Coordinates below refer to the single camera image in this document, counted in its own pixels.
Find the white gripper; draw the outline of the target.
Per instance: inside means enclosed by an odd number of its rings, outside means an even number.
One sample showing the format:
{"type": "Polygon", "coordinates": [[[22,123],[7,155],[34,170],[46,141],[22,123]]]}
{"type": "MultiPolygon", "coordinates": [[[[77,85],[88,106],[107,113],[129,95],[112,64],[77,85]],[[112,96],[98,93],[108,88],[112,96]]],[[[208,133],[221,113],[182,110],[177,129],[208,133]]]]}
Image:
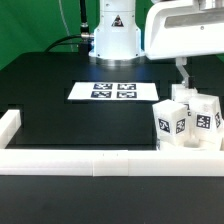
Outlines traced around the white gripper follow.
{"type": "Polygon", "coordinates": [[[193,89],[186,57],[224,53],[224,0],[157,1],[146,17],[144,48],[151,60],[176,58],[182,85],[193,89]]]}

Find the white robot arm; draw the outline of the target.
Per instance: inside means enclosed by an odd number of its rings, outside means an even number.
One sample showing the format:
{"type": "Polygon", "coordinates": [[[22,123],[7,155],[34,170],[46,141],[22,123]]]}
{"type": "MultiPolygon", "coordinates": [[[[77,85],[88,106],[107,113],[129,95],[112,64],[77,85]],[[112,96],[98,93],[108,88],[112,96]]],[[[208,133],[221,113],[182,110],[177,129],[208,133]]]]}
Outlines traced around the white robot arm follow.
{"type": "Polygon", "coordinates": [[[90,59],[110,66],[143,56],[174,59],[184,86],[191,88],[187,59],[224,53],[224,0],[151,1],[141,31],[135,22],[136,0],[100,0],[90,59]]]}

